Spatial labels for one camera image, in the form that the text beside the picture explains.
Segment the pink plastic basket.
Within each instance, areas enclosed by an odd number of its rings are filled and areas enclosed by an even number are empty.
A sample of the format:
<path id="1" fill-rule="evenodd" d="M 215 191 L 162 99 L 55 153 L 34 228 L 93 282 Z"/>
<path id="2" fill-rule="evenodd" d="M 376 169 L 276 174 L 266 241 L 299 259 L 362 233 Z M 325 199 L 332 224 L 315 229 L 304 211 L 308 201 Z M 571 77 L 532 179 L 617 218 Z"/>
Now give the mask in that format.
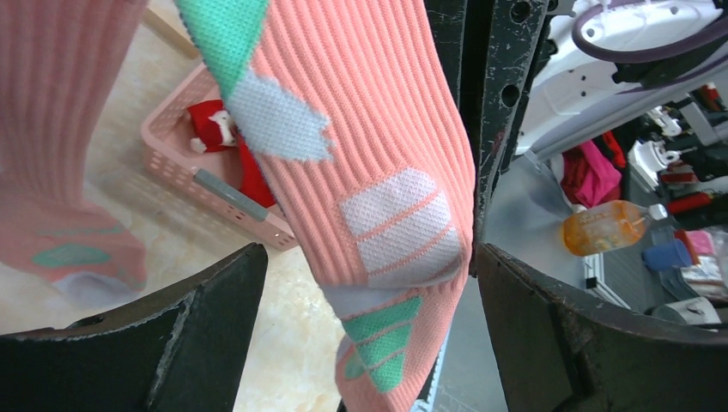
<path id="1" fill-rule="evenodd" d="M 218 97 L 215 80 L 199 64 L 143 122 L 145 167 L 254 238 L 279 251 L 295 248 L 298 241 L 280 208 L 266 209 L 239 192 L 242 166 L 237 151 L 198 154 L 191 150 L 194 130 L 187 107 Z"/>

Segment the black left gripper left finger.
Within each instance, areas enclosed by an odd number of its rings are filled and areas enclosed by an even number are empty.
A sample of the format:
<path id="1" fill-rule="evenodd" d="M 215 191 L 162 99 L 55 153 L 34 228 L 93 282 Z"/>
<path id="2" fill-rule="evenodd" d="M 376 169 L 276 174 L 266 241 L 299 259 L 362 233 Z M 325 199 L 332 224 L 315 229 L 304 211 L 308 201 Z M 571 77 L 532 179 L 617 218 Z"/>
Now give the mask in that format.
<path id="1" fill-rule="evenodd" d="M 66 328 L 2 336 L 2 410 L 232 410 L 267 267 L 251 243 Z"/>

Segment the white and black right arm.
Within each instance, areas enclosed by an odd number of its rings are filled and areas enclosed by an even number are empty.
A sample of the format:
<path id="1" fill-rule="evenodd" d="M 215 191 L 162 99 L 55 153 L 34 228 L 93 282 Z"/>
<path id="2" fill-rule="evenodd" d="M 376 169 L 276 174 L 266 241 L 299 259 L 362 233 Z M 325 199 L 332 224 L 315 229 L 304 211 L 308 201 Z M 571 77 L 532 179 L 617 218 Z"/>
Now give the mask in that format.
<path id="1" fill-rule="evenodd" d="M 483 242 L 499 177 L 521 151 L 572 147 L 718 71 L 724 1 L 428 1 L 476 162 Z"/>

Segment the red santa sock front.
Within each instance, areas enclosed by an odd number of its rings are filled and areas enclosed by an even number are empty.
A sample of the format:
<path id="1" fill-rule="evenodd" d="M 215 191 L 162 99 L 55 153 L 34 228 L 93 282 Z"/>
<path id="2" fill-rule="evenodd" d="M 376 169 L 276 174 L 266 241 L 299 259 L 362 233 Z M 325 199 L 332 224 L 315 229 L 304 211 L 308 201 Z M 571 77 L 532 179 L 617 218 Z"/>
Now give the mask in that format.
<path id="1" fill-rule="evenodd" d="M 194 130 L 191 150 L 208 154 L 235 149 L 241 165 L 240 192 L 264 208 L 274 206 L 276 200 L 270 187 L 222 100 L 205 100 L 188 106 L 186 116 Z"/>

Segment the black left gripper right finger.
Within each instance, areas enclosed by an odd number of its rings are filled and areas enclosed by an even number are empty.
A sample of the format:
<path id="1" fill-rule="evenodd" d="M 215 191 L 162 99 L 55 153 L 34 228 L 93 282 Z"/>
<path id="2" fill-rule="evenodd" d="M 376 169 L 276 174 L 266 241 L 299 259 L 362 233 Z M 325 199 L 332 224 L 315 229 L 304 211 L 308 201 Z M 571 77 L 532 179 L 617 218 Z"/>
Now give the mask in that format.
<path id="1" fill-rule="evenodd" d="M 482 306 L 511 411 L 724 411 L 727 333 L 649 317 L 476 250 Z"/>

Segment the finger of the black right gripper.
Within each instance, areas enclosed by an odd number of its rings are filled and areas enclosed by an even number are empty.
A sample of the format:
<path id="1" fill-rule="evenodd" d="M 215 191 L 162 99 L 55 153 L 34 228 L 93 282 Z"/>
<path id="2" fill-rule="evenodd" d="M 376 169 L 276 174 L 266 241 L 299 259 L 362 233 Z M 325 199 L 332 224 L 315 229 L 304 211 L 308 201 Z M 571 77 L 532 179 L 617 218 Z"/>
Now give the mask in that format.
<path id="1" fill-rule="evenodd" d="M 461 86 L 467 0 L 425 0 L 425 9 L 440 64 L 457 109 Z"/>
<path id="2" fill-rule="evenodd" d="M 547 1 L 493 1 L 478 101 L 476 150 L 476 205 L 474 234 L 486 237 L 488 208 L 503 165 L 516 146 L 513 124 L 522 100 L 528 97 L 527 79 L 543 31 Z"/>

